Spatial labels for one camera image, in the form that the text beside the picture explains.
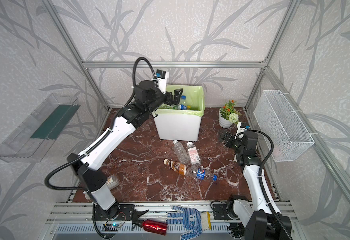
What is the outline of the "green plastic bottle yellow cap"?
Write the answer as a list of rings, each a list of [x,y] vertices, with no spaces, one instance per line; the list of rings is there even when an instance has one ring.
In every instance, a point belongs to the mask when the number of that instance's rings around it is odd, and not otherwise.
[[[182,105],[179,106],[175,106],[175,105],[166,105],[163,104],[159,107],[159,109],[163,109],[163,110],[182,110]]]

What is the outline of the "blue cap clear bottle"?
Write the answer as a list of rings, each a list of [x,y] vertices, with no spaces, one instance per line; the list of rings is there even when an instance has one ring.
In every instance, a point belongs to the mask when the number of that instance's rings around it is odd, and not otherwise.
[[[187,110],[186,96],[182,95],[178,105],[179,110]]]

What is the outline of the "square red text label bottle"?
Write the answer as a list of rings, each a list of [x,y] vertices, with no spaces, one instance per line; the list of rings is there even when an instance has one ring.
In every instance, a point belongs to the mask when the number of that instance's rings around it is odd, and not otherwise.
[[[192,165],[200,165],[200,156],[193,142],[187,143],[188,155]]]

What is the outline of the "pepsi bottle blue cap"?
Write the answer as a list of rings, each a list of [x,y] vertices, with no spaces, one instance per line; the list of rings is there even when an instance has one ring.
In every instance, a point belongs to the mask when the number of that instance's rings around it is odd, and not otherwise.
[[[187,177],[192,177],[194,179],[198,180],[212,180],[216,181],[217,180],[217,175],[214,175],[210,170],[208,169],[203,169],[198,166],[191,166],[187,172],[186,172]]]

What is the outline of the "clear bottle white cap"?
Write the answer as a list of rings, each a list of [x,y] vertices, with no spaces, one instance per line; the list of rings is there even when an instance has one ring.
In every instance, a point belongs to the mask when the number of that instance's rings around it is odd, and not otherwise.
[[[180,163],[188,166],[190,165],[190,159],[188,153],[185,151],[183,145],[178,141],[174,140],[174,151]]]

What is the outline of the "brown label tea bottle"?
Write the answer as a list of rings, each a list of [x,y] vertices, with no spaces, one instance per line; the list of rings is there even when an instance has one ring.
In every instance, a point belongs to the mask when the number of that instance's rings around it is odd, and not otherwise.
[[[188,166],[177,161],[170,161],[169,159],[164,159],[164,164],[170,167],[176,173],[182,176],[187,176],[187,172],[189,170]]]

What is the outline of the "clear bottle green cap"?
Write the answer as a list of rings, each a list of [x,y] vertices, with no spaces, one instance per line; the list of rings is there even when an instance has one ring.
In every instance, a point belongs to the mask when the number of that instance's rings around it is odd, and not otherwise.
[[[112,190],[120,185],[120,181],[118,179],[118,176],[116,175],[111,175],[107,178],[106,181],[107,187],[109,190]]]

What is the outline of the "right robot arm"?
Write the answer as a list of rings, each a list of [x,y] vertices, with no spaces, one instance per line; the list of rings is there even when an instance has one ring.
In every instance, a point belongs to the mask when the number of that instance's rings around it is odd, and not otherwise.
[[[246,240],[290,240],[292,224],[288,216],[281,214],[268,188],[264,175],[264,166],[271,157],[274,145],[271,144],[263,160],[257,156],[258,136],[273,141],[264,132],[247,130],[233,135],[220,131],[219,141],[235,151],[236,162],[248,184],[251,200],[231,195],[227,201],[228,216],[239,219],[244,227]]]

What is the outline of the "white bin with green liner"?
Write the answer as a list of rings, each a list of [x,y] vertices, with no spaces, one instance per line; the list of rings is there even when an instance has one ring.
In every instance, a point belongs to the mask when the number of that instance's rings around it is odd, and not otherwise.
[[[190,109],[169,109],[161,106],[156,110],[154,122],[161,140],[195,142],[198,139],[201,119],[205,110],[205,94],[201,86],[167,85],[168,92],[183,89],[186,106]]]

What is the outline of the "potted plant white pot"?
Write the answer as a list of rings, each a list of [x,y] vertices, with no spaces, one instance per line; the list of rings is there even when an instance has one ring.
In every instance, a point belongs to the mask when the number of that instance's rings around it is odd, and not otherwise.
[[[218,121],[222,128],[228,129],[232,125],[240,126],[241,123],[247,122],[247,120],[244,119],[244,115],[239,112],[235,106],[235,100],[228,100],[224,106],[219,109]]]

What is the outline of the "yellow sponge pad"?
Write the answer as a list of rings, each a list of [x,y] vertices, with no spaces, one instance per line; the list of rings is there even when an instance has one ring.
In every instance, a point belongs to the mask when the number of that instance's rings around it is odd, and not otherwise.
[[[201,216],[201,229],[203,231],[209,231],[211,230],[211,217],[209,212],[202,212],[200,213]]]

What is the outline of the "blue dotted knit glove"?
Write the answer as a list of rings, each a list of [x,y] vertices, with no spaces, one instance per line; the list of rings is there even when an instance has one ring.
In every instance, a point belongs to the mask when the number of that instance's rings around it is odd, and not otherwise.
[[[167,214],[166,223],[182,225],[187,232],[180,235],[181,240],[193,240],[202,234],[201,213],[195,208],[172,206],[174,212]]]

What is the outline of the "red metal flask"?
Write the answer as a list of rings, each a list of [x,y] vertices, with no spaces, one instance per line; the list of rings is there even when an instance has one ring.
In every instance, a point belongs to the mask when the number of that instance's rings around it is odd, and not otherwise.
[[[146,232],[159,234],[165,236],[167,234],[168,224],[154,221],[154,220],[140,220],[140,217],[148,213],[149,210],[137,211],[134,210],[132,213],[132,230],[135,227],[139,227]]]

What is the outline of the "green circuit board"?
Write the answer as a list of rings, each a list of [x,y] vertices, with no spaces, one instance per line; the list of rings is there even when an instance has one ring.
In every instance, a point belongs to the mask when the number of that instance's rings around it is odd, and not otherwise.
[[[104,232],[117,232],[119,231],[125,223],[105,223],[103,225]]]

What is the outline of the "clear acrylic wall shelf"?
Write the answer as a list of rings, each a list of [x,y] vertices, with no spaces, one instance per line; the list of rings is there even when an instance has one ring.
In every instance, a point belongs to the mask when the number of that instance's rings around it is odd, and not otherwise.
[[[50,94],[0,145],[0,160],[38,163],[80,108],[77,97]]]

